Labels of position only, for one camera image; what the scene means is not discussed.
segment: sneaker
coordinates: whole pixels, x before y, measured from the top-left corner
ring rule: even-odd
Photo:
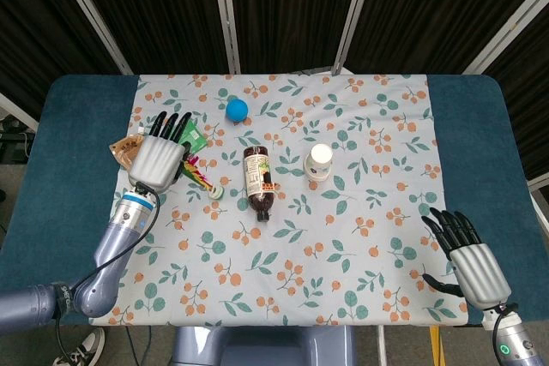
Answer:
[[[105,331],[98,327],[94,329],[69,357],[76,366],[94,366],[101,356],[105,346]],[[58,357],[52,366],[70,366],[64,357]]]

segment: white cup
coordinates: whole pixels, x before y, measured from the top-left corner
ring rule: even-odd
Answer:
[[[314,182],[323,182],[329,176],[334,153],[330,146],[319,143],[311,149],[303,161],[305,175]]]

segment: brown packet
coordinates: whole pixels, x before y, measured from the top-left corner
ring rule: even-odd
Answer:
[[[131,169],[131,164],[139,152],[143,139],[143,135],[129,135],[109,146],[114,159],[127,171]]]

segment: green snack package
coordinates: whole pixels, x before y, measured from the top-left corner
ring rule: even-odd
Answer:
[[[178,143],[181,145],[185,141],[190,143],[191,153],[197,153],[200,149],[208,145],[208,141],[202,133],[198,131],[193,122],[187,123]]]

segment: floor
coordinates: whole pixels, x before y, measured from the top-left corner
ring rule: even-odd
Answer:
[[[0,224],[7,227],[19,186],[25,173],[22,165],[0,165],[0,189],[7,194],[0,203]],[[0,245],[3,233],[0,230]],[[545,359],[549,359],[549,321],[527,324],[533,341]],[[90,326],[62,327],[67,348],[76,347],[92,329]],[[166,365],[175,336],[174,327],[153,327],[152,344],[145,364]],[[148,342],[147,327],[130,329],[141,355]],[[377,341],[374,327],[356,327],[359,365],[377,365]],[[490,337],[482,328],[444,327],[442,340],[448,365],[488,366],[496,364]],[[433,364],[429,330],[425,327],[386,327],[387,355],[391,366]],[[48,366],[58,356],[52,327],[0,337],[0,366]],[[126,332],[120,327],[107,329],[106,347],[97,366],[134,365]]]

